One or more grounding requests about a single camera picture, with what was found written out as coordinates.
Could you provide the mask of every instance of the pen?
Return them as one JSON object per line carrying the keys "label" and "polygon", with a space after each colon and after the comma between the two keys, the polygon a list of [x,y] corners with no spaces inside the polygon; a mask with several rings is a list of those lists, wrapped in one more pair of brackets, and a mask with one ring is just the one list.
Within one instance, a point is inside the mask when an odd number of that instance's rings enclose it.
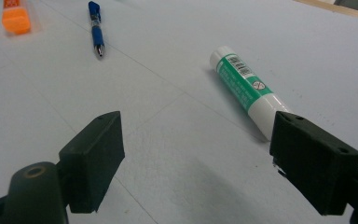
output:
{"label": "pen", "polygon": [[104,43],[103,43],[103,32],[100,27],[101,23],[101,14],[100,14],[100,5],[90,1],[89,2],[89,16],[91,17],[91,33],[92,40],[94,42],[95,52],[103,56]]}

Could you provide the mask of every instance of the light blue surface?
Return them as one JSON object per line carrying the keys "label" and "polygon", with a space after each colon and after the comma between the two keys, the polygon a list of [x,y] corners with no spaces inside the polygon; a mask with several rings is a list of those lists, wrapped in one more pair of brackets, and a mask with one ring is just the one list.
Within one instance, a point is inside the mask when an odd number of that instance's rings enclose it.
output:
{"label": "light blue surface", "polygon": [[29,0],[1,25],[0,197],[11,176],[120,110],[126,159],[98,214],[71,223],[349,223],[321,217],[272,166],[269,143],[209,65],[231,46],[297,114],[358,149],[358,19],[280,0]]}

